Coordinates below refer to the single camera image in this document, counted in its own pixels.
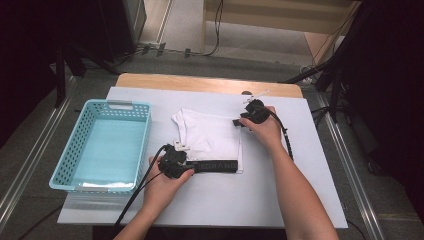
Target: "basket handle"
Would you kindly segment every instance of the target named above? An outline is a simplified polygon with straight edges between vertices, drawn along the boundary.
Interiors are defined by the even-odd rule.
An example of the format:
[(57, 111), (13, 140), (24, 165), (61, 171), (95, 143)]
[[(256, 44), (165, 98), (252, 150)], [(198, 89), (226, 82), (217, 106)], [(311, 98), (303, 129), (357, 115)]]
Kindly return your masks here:
[(122, 100), (107, 100), (110, 109), (133, 110), (133, 102)]
[(80, 187), (80, 186), (76, 186), (74, 188), (75, 191), (78, 192), (108, 192), (108, 188), (104, 188), (104, 187)]

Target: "metal rail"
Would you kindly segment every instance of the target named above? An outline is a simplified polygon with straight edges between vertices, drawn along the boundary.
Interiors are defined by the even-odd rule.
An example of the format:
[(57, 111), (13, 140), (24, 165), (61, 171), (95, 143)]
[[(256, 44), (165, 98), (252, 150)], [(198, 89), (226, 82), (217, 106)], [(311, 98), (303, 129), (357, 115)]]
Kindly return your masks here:
[(28, 157), (26, 158), (21, 169), (19, 170), (19, 173), (16, 175), (15, 180), (13, 181), (8, 191), (4, 195), (3, 199), (1, 200), (0, 234), (5, 228), (10, 216), (12, 215), (12, 212), (15, 209), (19, 198), (21, 197), (26, 185), (28, 184), (32, 174), (34, 173), (35, 168), (37, 167), (38, 162), (40, 161), (41, 156), (44, 153), (44, 150), (49, 144), (50, 139), (52, 138), (57, 126), (59, 125), (60, 120), (63, 117), (63, 114), (68, 108), (76, 85), (77, 77), (71, 77), (67, 82), (66, 98), (58, 108), (55, 108), (51, 112), (45, 127), (43, 128), (40, 136), (35, 142), (30, 153), (28, 154)]
[[(328, 106), (328, 101), (325, 97), (323, 97), (319, 93), (317, 94), (317, 97), (321, 107)], [(383, 240), (385, 239), (383, 231), (380, 227), (377, 216), (374, 212), (374, 209), (368, 198), (365, 188), (362, 185), (362, 181), (359, 177), (359, 174), (356, 171), (356, 167), (350, 156), (349, 150), (345, 144), (345, 141), (343, 140), (343, 136), (340, 132), (339, 126), (338, 124), (333, 122), (329, 113), (326, 114), (325, 118), (327, 121), (328, 128), (330, 129), (331, 136), (333, 137), (334, 143), (339, 153), (340, 160), (342, 161), (343, 168), (349, 180), (350, 186), (352, 187), (353, 195), (355, 196), (359, 210), (361, 211), (361, 215), (368, 230), (368, 234), (373, 240)]]

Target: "white cloth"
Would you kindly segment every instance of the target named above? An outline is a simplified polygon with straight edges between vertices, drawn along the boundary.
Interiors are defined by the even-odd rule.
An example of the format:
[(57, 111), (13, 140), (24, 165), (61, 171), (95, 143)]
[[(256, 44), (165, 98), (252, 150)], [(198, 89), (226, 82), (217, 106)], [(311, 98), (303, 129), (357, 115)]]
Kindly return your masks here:
[(243, 171), (240, 128), (234, 118), (208, 115), (182, 108), (172, 116), (180, 133), (180, 142), (190, 147), (189, 161), (238, 160), (238, 173)]

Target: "person's hand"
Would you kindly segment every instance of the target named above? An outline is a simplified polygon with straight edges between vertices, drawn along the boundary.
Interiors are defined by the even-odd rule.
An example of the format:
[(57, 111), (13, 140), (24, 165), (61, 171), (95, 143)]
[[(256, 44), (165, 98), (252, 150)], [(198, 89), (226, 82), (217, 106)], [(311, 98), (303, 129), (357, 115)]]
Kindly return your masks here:
[[(161, 157), (157, 159), (154, 166), (152, 167), (147, 181), (160, 174), (158, 162)], [(158, 217), (160, 213), (171, 203), (177, 190), (194, 174), (194, 170), (190, 169), (185, 171), (180, 178), (170, 179), (164, 174), (160, 174), (147, 184), (144, 190), (144, 201), (143, 208), (149, 210), (150, 213)]]
[[(267, 106), (269, 110), (273, 113), (275, 112), (275, 108), (272, 106)], [(250, 121), (247, 118), (240, 118), (240, 123), (244, 126), (252, 130), (258, 140), (269, 150), (279, 148), (282, 146), (281, 144), (281, 127), (278, 124), (277, 120), (273, 116), (269, 116), (268, 119), (261, 123), (256, 124)]]

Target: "black cable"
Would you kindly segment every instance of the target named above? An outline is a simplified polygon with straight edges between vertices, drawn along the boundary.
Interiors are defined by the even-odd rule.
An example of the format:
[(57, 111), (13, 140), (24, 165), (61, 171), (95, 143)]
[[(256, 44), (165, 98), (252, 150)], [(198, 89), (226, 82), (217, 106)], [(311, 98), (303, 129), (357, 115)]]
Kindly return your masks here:
[(60, 209), (62, 209), (63, 204), (60, 205), (59, 207), (53, 209), (49, 214), (47, 214), (46, 216), (44, 216), (42, 219), (40, 219), (36, 224), (34, 224), (31, 228), (29, 228), (24, 234), (22, 234), (18, 240), (22, 240), (24, 239), (26, 236), (28, 236), (32, 231), (34, 231), (34, 229), (36, 229), (40, 224), (42, 224), (44, 221), (46, 221), (49, 217), (51, 217), (53, 214), (55, 214), (57, 211), (59, 211)]
[[(215, 48), (211, 52), (209, 52), (209, 53), (197, 53), (197, 52), (186, 53), (185, 51), (180, 51), (180, 50), (158, 49), (158, 48), (150, 48), (149, 50), (162, 51), (162, 52), (184, 53), (184, 54), (188, 54), (190, 56), (211, 56), (211, 55), (213, 55), (219, 49), (219, 43), (220, 43), (220, 41), (219, 41), (219, 39), (220, 39), (219, 30), (220, 30), (220, 27), (221, 27), (221, 18), (222, 18), (222, 9), (223, 8), (224, 8), (224, 0), (221, 0), (221, 2), (218, 5), (218, 8), (216, 10), (216, 13), (215, 13), (216, 44), (215, 44)], [(125, 55), (123, 57), (117, 58), (115, 60), (119, 60), (119, 59), (126, 58), (126, 57), (131, 57), (131, 56), (134, 56), (138, 53), (142, 53), (143, 51), (144, 51), (144, 49), (141, 49), (141, 50), (135, 51), (134, 53), (131, 53), (131, 54)]]
[(125, 213), (127, 213), (128, 209), (130, 208), (131, 204), (134, 202), (135, 198), (137, 197), (137, 195), (140, 193), (140, 191), (147, 185), (147, 183), (145, 185), (143, 185), (144, 181), (146, 181), (146, 178), (148, 177), (150, 171), (153, 168), (153, 165), (155, 164), (157, 158), (159, 157), (159, 154), (162, 152), (162, 150), (166, 150), (169, 146), (171, 145), (163, 145), (158, 152), (156, 153), (155, 157), (153, 158), (152, 162), (150, 163), (149, 168), (146, 171), (146, 174), (144, 175), (143, 179), (140, 182), (140, 185), (138, 186), (138, 188), (134, 191), (134, 193), (131, 195), (131, 198), (128, 200), (128, 203), (125, 205), (124, 209), (121, 212), (121, 215), (119, 215), (118, 219), (116, 220), (115, 224), (112, 227), (112, 230), (108, 236), (107, 239), (112, 239), (114, 235), (117, 234), (117, 230), (119, 228), (119, 225), (122, 221), (122, 219), (125, 216)]
[(218, 5), (218, 9), (216, 10), (216, 14), (215, 14), (215, 33), (216, 33), (215, 48), (210, 53), (204, 54), (203, 56), (210, 56), (210, 55), (214, 54), (215, 52), (217, 52), (218, 49), (219, 49), (219, 28), (221, 27), (221, 18), (222, 18), (222, 9), (223, 8), (224, 8), (224, 0), (221, 0), (221, 2)]
[(365, 237), (365, 234), (361, 231), (361, 229), (356, 225), (356, 224), (354, 224), (353, 222), (351, 222), (351, 221), (349, 221), (349, 220), (347, 220), (346, 219), (346, 222), (348, 222), (348, 223), (350, 223), (352, 226), (354, 226), (355, 228), (356, 228), (356, 230), (358, 230), (359, 231), (359, 233), (362, 235), (362, 238), (364, 239), (364, 240), (366, 240), (367, 238)]

